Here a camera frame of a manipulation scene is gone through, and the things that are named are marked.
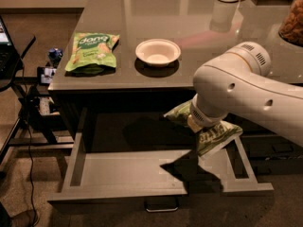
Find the bowl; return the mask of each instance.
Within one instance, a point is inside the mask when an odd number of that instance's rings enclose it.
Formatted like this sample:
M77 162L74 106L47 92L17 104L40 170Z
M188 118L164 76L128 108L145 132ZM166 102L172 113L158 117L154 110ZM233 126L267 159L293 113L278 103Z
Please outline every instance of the bowl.
M139 44L135 55L150 66L163 67L176 61L181 54L180 47L168 40L152 39Z

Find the cord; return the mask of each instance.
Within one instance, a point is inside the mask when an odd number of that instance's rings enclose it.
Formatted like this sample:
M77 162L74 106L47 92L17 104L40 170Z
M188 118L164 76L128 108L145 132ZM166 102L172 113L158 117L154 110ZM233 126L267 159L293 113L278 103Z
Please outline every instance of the cord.
M32 143L32 134L31 134L31 131L30 131L30 126L29 126L29 111L28 111L28 108L27 108L27 94L28 94L28 88L27 88L27 84L25 82L25 67L24 67L24 63L23 63L23 60L21 59L21 62L22 62L22 81L23 81L23 84L25 86L25 93L26 93L26 96L24 98L25 100L25 119L26 119L26 125L27 125L27 131L28 131L28 134L29 134L29 143L28 143L28 155L29 155L29 158L30 158L30 161L31 161L31 165L30 165L30 171L29 171L29 180L30 180L30 184L31 184L31 195L30 195L30 202L31 202L31 206L32 206L32 210L34 211L34 222L32 223L32 226L34 226L35 224L35 219L38 217L37 216L37 210L36 210L36 207L35 207L35 204L34 204L34 191L35 191L35 186L34 186L34 182L33 182L33 179L32 179L32 170L33 170L33 167L34 167L34 160L33 160L33 157L32 157L32 154L31 154L31 143Z

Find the glass jar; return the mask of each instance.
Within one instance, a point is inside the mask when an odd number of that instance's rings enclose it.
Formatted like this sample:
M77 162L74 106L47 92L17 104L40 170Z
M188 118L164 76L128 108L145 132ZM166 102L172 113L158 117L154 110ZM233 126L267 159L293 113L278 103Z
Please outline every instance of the glass jar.
M278 34L282 39L303 46L303 0L294 0Z

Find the gray countertop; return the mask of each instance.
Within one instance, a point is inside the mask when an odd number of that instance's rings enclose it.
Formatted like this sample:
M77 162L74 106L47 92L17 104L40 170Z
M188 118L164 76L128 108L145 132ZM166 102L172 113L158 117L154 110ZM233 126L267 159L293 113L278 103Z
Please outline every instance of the gray countertop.
M72 38L49 90L192 88L199 66L245 41L259 43L270 53L269 78L302 83L303 48L288 44L277 34L288 11L289 6L256 6L250 0L232 4L218 0L89 0L75 32L119 34L114 50L116 71L94 77L67 75L64 68L71 56ZM149 68L135 66L137 45L155 38L174 41L181 48L178 65L163 68L156 76Z

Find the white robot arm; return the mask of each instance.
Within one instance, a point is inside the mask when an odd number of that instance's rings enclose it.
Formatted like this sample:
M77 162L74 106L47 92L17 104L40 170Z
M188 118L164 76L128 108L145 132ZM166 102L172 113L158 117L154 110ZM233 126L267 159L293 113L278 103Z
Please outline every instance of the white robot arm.
M203 64L193 79L195 123L211 127L232 113L303 147L303 87L265 78L270 63L262 46L248 42Z

